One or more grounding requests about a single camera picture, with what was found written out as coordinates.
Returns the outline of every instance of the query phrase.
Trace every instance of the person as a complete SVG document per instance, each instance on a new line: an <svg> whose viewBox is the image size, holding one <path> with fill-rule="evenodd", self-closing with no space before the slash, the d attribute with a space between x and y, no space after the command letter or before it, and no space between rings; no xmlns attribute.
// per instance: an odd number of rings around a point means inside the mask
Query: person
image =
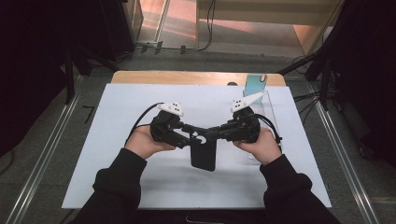
<svg viewBox="0 0 396 224"><path fill-rule="evenodd" d="M270 223L340 223L311 192L308 176L296 173L269 129L261 128L255 143L233 144L262 164L260 171L268 186L263 215ZM175 149L154 141L149 126L137 128L112 164L97 173L93 195L71 223L132 223L141 199L140 177L146 159Z"/></svg>

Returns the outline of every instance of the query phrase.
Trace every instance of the tripod leg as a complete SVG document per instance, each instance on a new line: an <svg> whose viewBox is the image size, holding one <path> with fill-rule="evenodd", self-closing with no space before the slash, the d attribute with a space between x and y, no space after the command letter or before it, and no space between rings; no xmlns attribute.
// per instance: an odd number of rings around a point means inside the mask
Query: tripod leg
<svg viewBox="0 0 396 224"><path fill-rule="evenodd" d="M66 72L66 89L67 89L65 104L68 105L75 95L73 64L72 64L72 56L70 49L68 49L65 54L64 70Z"/></svg>
<svg viewBox="0 0 396 224"><path fill-rule="evenodd" d="M327 91L329 89L329 80L330 80L331 71L332 71L332 62L330 59L327 59L323 69L322 80L320 83L320 94L319 94L320 103L322 104L323 108L326 111L328 111Z"/></svg>
<svg viewBox="0 0 396 224"><path fill-rule="evenodd" d="M79 73L83 76L89 76L92 71L92 67L88 63L85 55L82 54L81 52L78 52L76 48L70 49L70 53L72 56L72 61L75 64Z"/></svg>
<svg viewBox="0 0 396 224"><path fill-rule="evenodd" d="M323 66L324 66L324 59L323 57L317 57L311 65L309 65L308 70L306 70L305 73L305 79L307 81L315 81L319 74L323 72Z"/></svg>
<svg viewBox="0 0 396 224"><path fill-rule="evenodd" d="M316 52L312 53L306 57L303 57L301 60L297 61L296 63L293 63L293 64L287 66L286 68L278 71L278 73L282 76L285 76L287 73L303 66L304 64L314 61L317 58L317 56L318 56L318 54Z"/></svg>
<svg viewBox="0 0 396 224"><path fill-rule="evenodd" d="M82 46L77 46L77 48L78 48L78 50L80 50L82 53L84 53L88 57L90 57L90 58L96 60L97 62L101 63L103 66L108 67L113 72L117 72L117 71L120 70L116 65L108 62L106 59L100 57L99 55L96 55L95 53L91 52L90 50L88 50L88 49L86 49L86 48L84 48Z"/></svg>

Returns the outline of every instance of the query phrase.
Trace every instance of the hand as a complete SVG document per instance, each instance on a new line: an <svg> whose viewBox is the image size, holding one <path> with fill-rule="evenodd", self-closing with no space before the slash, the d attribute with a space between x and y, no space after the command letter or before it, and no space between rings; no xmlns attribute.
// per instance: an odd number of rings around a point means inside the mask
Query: hand
<svg viewBox="0 0 396 224"><path fill-rule="evenodd" d="M235 141L233 144L251 153L262 165L266 165L282 155L271 130L266 128L260 129L259 138L255 143Z"/></svg>
<svg viewBox="0 0 396 224"><path fill-rule="evenodd" d="M140 126L134 130L125 144L125 148L131 150L145 160L156 152L174 150L176 147L163 142L154 141L149 131L149 125L146 125Z"/></svg>

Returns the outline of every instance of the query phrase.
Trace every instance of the black jacket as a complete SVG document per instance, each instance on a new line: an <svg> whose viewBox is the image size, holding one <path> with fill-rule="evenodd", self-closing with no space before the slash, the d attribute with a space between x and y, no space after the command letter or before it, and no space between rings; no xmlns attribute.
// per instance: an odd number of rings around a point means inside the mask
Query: black jacket
<svg viewBox="0 0 396 224"><path fill-rule="evenodd" d="M123 148L109 168L97 173L94 194L71 223L132 223L146 164ZM270 223L340 223L311 192L308 176L297 174L285 155L260 166L260 171L268 185L262 215Z"/></svg>

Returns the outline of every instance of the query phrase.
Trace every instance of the white table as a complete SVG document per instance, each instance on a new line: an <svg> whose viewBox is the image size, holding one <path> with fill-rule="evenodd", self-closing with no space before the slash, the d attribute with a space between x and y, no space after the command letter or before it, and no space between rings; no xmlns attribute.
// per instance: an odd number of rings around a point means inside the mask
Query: white table
<svg viewBox="0 0 396 224"><path fill-rule="evenodd" d="M96 172L107 168L123 146L140 114L158 102L180 102L181 120L212 127L232 118L233 99L243 87L206 85L108 84L66 193L63 208L80 208L93 193ZM307 174L312 191L331 206L315 158L288 87L267 87L283 152L297 172ZM141 123L150 123L154 109ZM217 168L191 167L190 149L157 153L148 159L142 179L141 209L263 208L265 180L259 164L232 143L218 141Z"/></svg>

